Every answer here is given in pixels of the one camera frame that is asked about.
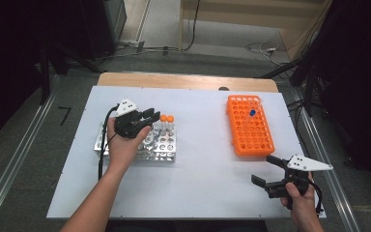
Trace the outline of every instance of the gray floor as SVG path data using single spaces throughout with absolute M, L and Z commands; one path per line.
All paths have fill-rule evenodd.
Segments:
M 148 19 L 150 18 L 153 18 L 152 14 L 148 15 Z M 153 43 L 156 41 L 152 40 L 152 35 L 147 33 L 147 28 L 150 27 L 145 26 L 142 38 L 146 41 L 146 45 L 155 45 Z M 267 33 L 263 35 L 266 35 L 265 38 L 260 37 L 253 42 L 266 42 L 271 39 L 267 38 Z M 228 42 L 228 39 L 224 39 L 220 43 L 221 46 L 229 46 Z M 189 53 L 173 52 L 167 56 L 153 52 L 136 56 L 114 57 L 106 59 L 100 64 L 100 67 L 110 72 L 192 73 L 235 77 L 259 76 L 275 68 L 275 64 L 265 59 L 261 54 L 254 54 L 251 57 L 242 54 L 245 52 L 244 45 L 240 45 L 237 49 L 227 48 L 226 53 L 216 53 L 220 49 L 203 46 L 198 41 L 196 44 L 199 46 L 197 49 L 199 52 L 192 50 Z M 231 51 L 234 55 L 226 56 Z M 283 55 L 281 57 L 275 56 L 275 58 L 279 59 L 279 62 L 286 62 Z M 278 89 L 287 103 L 296 99 L 294 89 L 285 79 L 287 74 L 291 73 L 287 72 L 273 79 L 277 82 Z M 64 223 L 62 220 L 46 219 L 45 216 L 86 100 L 92 86 L 96 85 L 99 74 L 89 72 L 78 65 L 71 65 L 68 75 L 60 77 L 61 82 L 53 103 L 0 207 L 0 231 L 56 231 Z M 40 90 L 37 90 L 1 130 L 0 177 L 35 116 L 40 97 Z M 62 126 L 65 110 L 60 109 L 60 106 L 71 108 L 71 113 Z M 329 159 L 335 167 L 334 170 L 355 213 L 360 230 L 371 231 L 371 173 L 343 165 L 346 154 L 333 123 L 329 118 L 324 118 L 318 108 L 313 108 L 313 111 L 313 120 L 323 138 Z M 315 151 L 303 120 L 299 122 L 299 131 L 304 138 L 306 148 L 309 150 L 309 156 L 314 158 Z M 324 206 L 328 218 L 322 219 L 322 224 L 326 231 L 346 231 L 330 194 L 324 173 L 316 173 L 315 181 L 324 192 Z M 201 223 L 204 222 L 177 221 L 177 226 L 179 231 L 202 231 L 201 228 L 204 226 L 201 226 Z M 297 231 L 289 219 L 267 219 L 266 224 L 268 231 Z
M 180 0 L 152 0 L 144 23 L 140 41 L 145 46 L 178 46 Z M 182 48 L 186 48 L 192 38 L 193 20 L 184 20 Z M 272 60 L 276 63 L 289 62 L 289 57 L 276 28 L 236 25 L 227 23 L 198 21 L 195 41 L 188 51 L 193 54 L 215 55 L 268 61 L 260 52 L 276 47 Z M 251 51 L 245 47 L 249 44 Z

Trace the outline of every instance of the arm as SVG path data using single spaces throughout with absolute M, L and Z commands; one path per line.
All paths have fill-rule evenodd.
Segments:
M 107 123 L 107 140 L 114 135 L 114 121 L 110 118 Z M 123 176 L 149 131 L 146 127 L 133 139 L 115 135 L 110 140 L 107 170 L 61 231 L 104 231 Z
M 309 173 L 309 180 L 312 180 L 312 176 Z M 305 195 L 300 195 L 297 187 L 293 183 L 287 183 L 285 188 L 293 199 L 293 210 L 291 211 L 291 217 L 294 224 L 298 227 L 301 232 L 318 232 L 324 231 L 321 222 L 315 212 L 315 196 L 314 188 L 309 185 Z M 281 198 L 283 206 L 288 204 L 287 198 Z

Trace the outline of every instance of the wooden edge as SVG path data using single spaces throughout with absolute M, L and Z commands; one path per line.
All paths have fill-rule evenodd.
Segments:
M 105 72 L 100 75 L 99 86 L 127 86 L 144 88 L 218 90 L 278 93 L 271 79 L 184 75 L 145 72 Z

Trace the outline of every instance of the cable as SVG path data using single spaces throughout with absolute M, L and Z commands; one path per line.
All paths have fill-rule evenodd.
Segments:
M 159 47 L 159 46 L 146 46 L 146 47 L 142 47 L 144 49 L 148 49 L 149 51 L 148 52 L 152 52 L 152 50 L 155 50 L 155 51 L 177 51 L 177 52 L 185 52 L 185 51 L 188 51 L 191 49 L 191 47 L 194 45 L 194 41 L 195 41 L 195 25 L 197 23 L 197 16 L 198 16 L 198 11 L 200 9 L 200 2 L 201 0 L 198 0 L 197 2 L 197 8 L 195 9 L 195 15 L 194 15 L 194 22 L 193 22 L 193 25 L 192 25 L 192 39 L 191 39 L 191 43 L 188 45 L 187 48 L 185 49 L 181 49 L 179 50 L 177 47 L 172 47 L 172 46 L 163 46 L 163 47 Z M 128 56 L 128 55 L 139 55 L 139 54 L 144 54 L 144 53 L 148 53 L 148 52 L 138 52 L 138 53 L 134 53 L 134 54 L 127 54 L 127 55 L 122 55 L 122 56 Z
M 298 100 L 298 101 L 293 101 L 293 102 L 287 104 L 287 108 L 288 108 L 289 112 L 295 111 L 294 129 L 295 129 L 295 132 L 297 133 L 298 137 L 300 138 L 300 142 L 303 144 L 303 148 L 305 149 L 305 152 L 306 152 L 307 156 L 310 157 L 308 147 L 306 146 L 305 140 L 303 139 L 302 135 L 300 134 L 300 130 L 299 130 L 300 113 L 302 112 L 304 104 L 305 104 L 304 99 Z M 321 107 L 321 108 L 323 107 L 321 104 L 316 103 L 316 102 L 312 102 L 311 105 Z
M 264 52 L 264 50 L 263 50 L 263 45 L 264 44 L 269 44 L 269 43 L 271 43 L 271 44 L 275 44 L 275 46 L 271 46 L 269 49 L 271 49 L 271 51 L 268 51 L 269 53 L 270 53 L 270 55 L 267 55 L 265 52 Z M 254 44 L 259 44 L 260 46 L 259 46 L 259 52 L 258 51 L 253 51 L 253 50 L 251 50 L 251 45 L 254 45 Z M 279 64 L 279 63 L 277 63 L 277 62 L 275 62 L 275 61 L 273 61 L 272 59 L 271 59 L 271 56 L 273 55 L 273 53 L 277 50 L 279 48 L 279 43 L 277 43 L 277 42 L 262 42 L 262 43 L 250 43 L 250 44 L 248 44 L 248 45 L 246 45 L 245 46 L 245 49 L 247 50 L 247 51 L 249 51 L 249 52 L 252 52 L 252 53 L 261 53 L 265 58 L 267 58 L 267 60 L 269 60 L 269 61 L 271 61 L 272 63 L 274 63 L 274 64 L 276 64 L 276 66 L 282 66 L 282 64 Z
M 107 141 L 106 145 L 104 146 L 104 150 L 107 148 L 108 144 L 110 143 L 110 141 L 117 135 L 117 132 L 113 134 L 113 136 L 111 136 L 111 138 Z
M 136 52 L 136 53 L 112 55 L 112 56 L 104 57 L 104 59 L 113 58 L 113 57 L 125 57 L 125 56 L 132 56 L 132 55 L 142 55 L 142 54 L 151 53 L 151 52 L 164 52 L 164 50 L 146 50 L 146 51 Z
M 296 67 L 293 67 L 293 68 L 291 68 L 290 70 L 287 70 L 287 71 L 291 71 L 291 72 L 294 73 L 295 71 L 293 71 L 293 69 L 295 69 L 295 68 L 296 68 Z M 293 73 L 288 74 L 287 71 L 284 71 L 286 77 L 282 77 L 280 74 L 278 74 L 279 78 L 281 78 L 281 79 L 291 78 L 291 75 L 292 75 Z
M 309 178 L 301 178 L 301 177 L 295 177 L 296 180 L 298 181 L 301 181 L 301 182 L 305 182 L 309 185 L 311 185 L 315 191 L 316 191 L 316 194 L 318 196 L 318 203 L 316 205 L 316 208 L 315 208 L 315 211 L 316 211 L 316 215 L 319 216 L 321 212 L 323 212 L 324 210 L 322 209 L 322 190 L 321 188 L 319 188 L 319 186 L 317 186 L 313 181 L 311 181 Z
M 189 9 L 191 9 L 191 1 L 187 1 L 188 2 L 188 8 Z M 191 11 L 188 11 L 188 16 L 187 16 L 187 18 L 188 18 L 188 21 L 187 21 L 187 28 L 186 28 L 186 30 L 187 30 L 187 39 L 189 40 L 189 41 L 191 41 L 191 39 L 190 39 L 190 35 L 191 35 L 191 33 L 190 33 L 190 31 L 189 31 L 189 23 L 190 23 L 190 15 L 191 15 Z
M 300 40 L 299 40 L 297 43 L 295 43 L 294 45 L 292 45 L 291 47 L 289 47 L 289 48 L 287 49 L 287 51 L 289 51 L 291 48 L 293 48 L 293 47 L 299 45 L 300 42 L 302 42 L 302 41 L 305 39 L 305 37 L 307 37 L 307 36 L 309 35 L 309 33 L 315 29 L 315 27 L 316 27 L 316 26 L 321 22 L 322 15 L 324 15 L 324 12 L 327 10 L 328 5 L 330 5 L 331 2 L 332 2 L 332 1 L 330 0 L 329 3 L 327 3 L 327 4 L 325 5 L 324 9 L 322 10 L 321 14 L 319 15 L 318 19 L 316 20 L 315 24 L 311 27 L 311 29 L 309 29 L 309 30 L 306 32 L 306 34 L 305 34 L 304 36 L 302 36 L 302 37 L 300 38 Z
M 118 107 L 119 107 L 119 104 L 117 104 L 117 106 L 115 106 L 115 107 L 112 107 L 107 112 L 106 118 L 104 119 L 103 130 L 102 130 L 102 137 L 101 137 L 101 145 L 100 145 L 100 159 L 99 159 L 99 173 L 98 173 L 99 174 L 98 175 L 98 179 L 99 180 L 100 180 L 101 176 L 103 175 L 103 157 L 104 157 L 104 152 L 105 152 L 105 149 L 106 149 L 105 146 L 104 146 L 104 140 L 105 140 L 105 137 L 106 137 L 107 122 L 108 122 L 108 119 L 110 117 L 110 114 L 113 111 L 117 110 Z

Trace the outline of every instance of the orange cap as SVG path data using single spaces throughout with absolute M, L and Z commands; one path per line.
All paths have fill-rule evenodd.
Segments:
M 168 115 L 167 116 L 167 122 L 169 122 L 169 123 L 174 122 L 174 116 L 173 115 Z
M 165 114 L 161 114 L 161 115 L 160 115 L 160 121 L 161 121 L 161 122 L 165 122 L 165 121 L 167 121 L 167 116 L 165 116 Z

